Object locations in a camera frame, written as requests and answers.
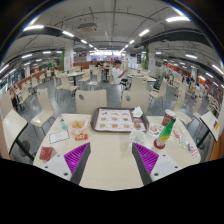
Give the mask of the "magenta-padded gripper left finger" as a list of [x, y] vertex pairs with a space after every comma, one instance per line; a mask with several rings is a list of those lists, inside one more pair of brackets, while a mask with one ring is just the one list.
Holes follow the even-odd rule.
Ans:
[[42, 169], [78, 185], [90, 153], [90, 143], [85, 143], [65, 155], [56, 154]]

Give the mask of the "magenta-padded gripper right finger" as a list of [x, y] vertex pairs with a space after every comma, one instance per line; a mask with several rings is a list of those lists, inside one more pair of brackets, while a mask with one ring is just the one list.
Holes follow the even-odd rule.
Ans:
[[182, 169], [182, 167], [168, 155], [158, 155], [152, 150], [137, 143], [132, 144], [132, 154], [135, 158], [144, 185]]

